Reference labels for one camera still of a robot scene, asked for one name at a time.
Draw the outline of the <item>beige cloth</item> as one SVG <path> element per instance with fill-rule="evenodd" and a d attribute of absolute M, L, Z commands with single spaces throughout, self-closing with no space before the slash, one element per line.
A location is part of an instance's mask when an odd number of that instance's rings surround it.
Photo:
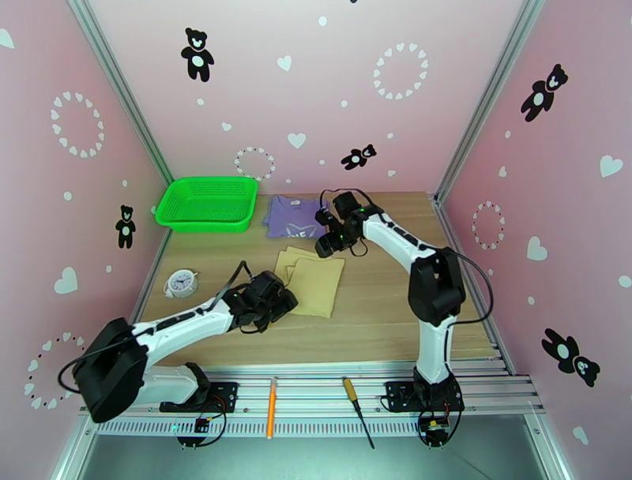
<path fill-rule="evenodd" d="M 331 318 L 344 265 L 344 259 L 323 259 L 292 246 L 280 251 L 274 274 L 298 302 L 292 314 Z"/>

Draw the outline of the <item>purple t-shirt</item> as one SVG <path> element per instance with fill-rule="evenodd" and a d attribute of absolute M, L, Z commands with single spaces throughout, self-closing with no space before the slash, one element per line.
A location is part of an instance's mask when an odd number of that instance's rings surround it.
<path fill-rule="evenodd" d="M 316 219 L 321 203 L 314 198 L 274 195 L 262 220 L 267 238 L 319 238 L 326 233 Z"/>

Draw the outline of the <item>white alarm clock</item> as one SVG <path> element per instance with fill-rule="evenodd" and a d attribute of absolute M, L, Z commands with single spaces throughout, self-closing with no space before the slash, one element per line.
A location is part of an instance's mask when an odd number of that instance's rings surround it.
<path fill-rule="evenodd" d="M 166 298 L 187 298 L 198 289 L 198 274 L 190 269 L 173 272 L 164 284 Z"/>

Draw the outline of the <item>orange pen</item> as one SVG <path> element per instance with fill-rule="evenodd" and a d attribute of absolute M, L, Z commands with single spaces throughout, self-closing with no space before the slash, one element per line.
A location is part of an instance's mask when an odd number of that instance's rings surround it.
<path fill-rule="evenodd" d="M 270 381 L 269 402 L 268 402 L 267 423 L 266 423 L 266 438 L 268 440 L 271 440 L 274 435 L 276 401 L 277 401 L 277 378 L 273 377 Z"/>

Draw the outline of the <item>green plastic basket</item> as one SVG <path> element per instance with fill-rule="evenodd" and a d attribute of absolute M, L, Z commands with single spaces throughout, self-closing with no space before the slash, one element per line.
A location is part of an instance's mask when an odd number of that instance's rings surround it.
<path fill-rule="evenodd" d="M 242 233 L 258 196 L 255 179 L 243 176 L 180 178 L 169 185 L 155 221 L 179 233 Z"/>

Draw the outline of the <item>aluminium rail platform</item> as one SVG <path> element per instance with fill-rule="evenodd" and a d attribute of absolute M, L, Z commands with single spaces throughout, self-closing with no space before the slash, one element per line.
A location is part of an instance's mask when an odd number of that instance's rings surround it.
<path fill-rule="evenodd" d="M 350 378 L 373 438 L 415 437 L 420 417 L 444 418 L 454 427 L 463 426 L 470 416 L 524 415 L 527 423 L 533 425 L 535 417 L 544 412 L 543 404 L 526 376 L 512 376 L 500 369 L 474 370 L 466 365 L 458 366 L 456 374 L 465 404 L 462 412 L 390 411 L 385 383 L 409 381 L 406 366 L 394 369 L 364 366 L 351 373 Z M 280 373 L 273 438 L 366 437 L 345 393 L 342 376 L 339 368 L 322 375 L 307 370 Z M 83 432 L 86 435 L 170 437 L 193 446 L 217 438 L 264 439 L 271 379 L 262 371 L 215 372 L 214 382 L 239 383 L 233 413 L 162 413 L 156 406 L 135 407 L 101 424 L 86 418 Z M 194 432 L 194 423 L 199 417 L 210 420 L 208 434 Z"/>

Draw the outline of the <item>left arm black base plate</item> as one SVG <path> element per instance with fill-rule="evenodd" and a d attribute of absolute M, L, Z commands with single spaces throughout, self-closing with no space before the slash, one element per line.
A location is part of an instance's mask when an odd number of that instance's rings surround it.
<path fill-rule="evenodd" d="M 184 403 L 162 402 L 162 413 L 220 414 L 233 413 L 237 400 L 239 383 L 211 382 L 199 387 Z"/>

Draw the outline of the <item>yellow handled screwdriver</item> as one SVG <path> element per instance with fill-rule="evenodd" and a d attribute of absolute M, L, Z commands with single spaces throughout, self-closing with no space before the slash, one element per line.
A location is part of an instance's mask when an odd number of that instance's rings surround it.
<path fill-rule="evenodd" d="M 362 425 L 363 431 L 364 431 L 364 433 L 365 433 L 365 435 L 367 437 L 368 443 L 369 443 L 370 447 L 373 450 L 375 450 L 375 445 L 374 445 L 374 442 L 372 440 L 372 437 L 371 437 L 371 434 L 369 432 L 369 429 L 367 427 L 366 421 L 365 421 L 365 419 L 363 417 L 361 406 L 359 405 L 358 396 L 356 394 L 356 390 L 355 390 L 355 388 L 354 388 L 354 386 L 352 384 L 352 381 L 348 377 L 344 377 L 342 382 L 343 382 L 344 390 L 345 390 L 345 393 L 346 393 L 346 395 L 348 397 L 348 400 L 351 402 L 351 404 L 352 404 L 352 406 L 353 406 L 353 408 L 354 408 L 354 410 L 355 410 L 355 412 L 356 412 L 356 414 L 357 414 L 357 416 L 358 416 L 358 418 L 359 418 L 359 420 L 361 422 L 361 425 Z"/>

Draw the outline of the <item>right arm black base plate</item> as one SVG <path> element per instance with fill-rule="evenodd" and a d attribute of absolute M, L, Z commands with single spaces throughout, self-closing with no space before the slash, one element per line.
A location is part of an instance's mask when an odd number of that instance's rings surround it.
<path fill-rule="evenodd" d="M 461 387 L 455 380 L 447 379 L 440 384 L 389 381 L 385 387 L 387 408 L 393 413 L 465 410 Z"/>

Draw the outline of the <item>aluminium frame post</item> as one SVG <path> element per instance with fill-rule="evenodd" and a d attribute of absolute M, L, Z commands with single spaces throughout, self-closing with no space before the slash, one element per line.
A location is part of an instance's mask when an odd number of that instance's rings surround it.
<path fill-rule="evenodd" d="M 442 180 L 432 194 L 435 206 L 441 208 L 450 194 L 465 161 L 480 135 L 489 114 L 510 77 L 515 62 L 547 0 L 522 0 L 521 8 L 500 51 L 497 62 L 483 89 L 472 116 L 453 152 Z"/>
<path fill-rule="evenodd" d="M 111 87 L 116 92 L 123 110 L 128 115 L 141 143 L 152 161 L 152 165 L 156 169 L 163 184 L 169 186 L 174 181 L 171 170 L 141 112 L 137 99 L 115 58 L 114 52 L 99 25 L 89 0 L 66 0 L 66 3 L 70 7 L 77 23 L 88 40 Z"/>

